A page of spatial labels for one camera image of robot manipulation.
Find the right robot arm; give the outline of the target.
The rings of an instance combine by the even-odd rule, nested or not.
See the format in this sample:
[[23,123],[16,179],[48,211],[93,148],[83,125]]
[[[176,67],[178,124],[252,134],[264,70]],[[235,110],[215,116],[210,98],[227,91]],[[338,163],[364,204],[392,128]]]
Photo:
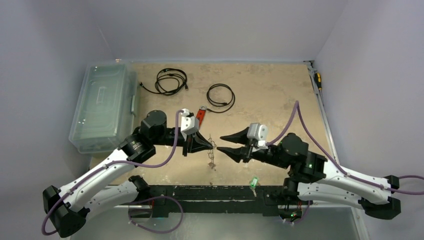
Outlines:
[[369,176],[336,166],[325,156],[310,151],[308,143],[291,132],[278,144],[266,145],[267,133],[265,125],[255,123],[221,136],[221,140],[241,147],[217,147],[237,163],[257,160],[288,170],[282,189],[266,193],[267,198],[286,206],[313,201],[344,204],[381,220],[391,220],[401,213],[400,200],[392,196],[400,186],[398,177]]

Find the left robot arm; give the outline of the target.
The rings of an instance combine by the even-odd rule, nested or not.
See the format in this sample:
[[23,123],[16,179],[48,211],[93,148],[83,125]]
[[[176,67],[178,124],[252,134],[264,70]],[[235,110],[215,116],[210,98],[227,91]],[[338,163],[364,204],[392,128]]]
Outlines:
[[76,180],[61,187],[49,186],[43,193],[46,213],[41,233],[49,235],[46,224],[51,222],[53,233],[62,238],[78,232],[88,219],[121,204],[154,204],[158,198],[141,176],[109,187],[109,184],[137,167],[147,168],[147,160],[156,154],[156,146],[171,146],[174,153],[182,147],[182,154],[208,151],[213,145],[199,133],[200,122],[188,109],[175,114],[175,126],[167,126],[167,115],[152,110],[131,135],[100,164]]

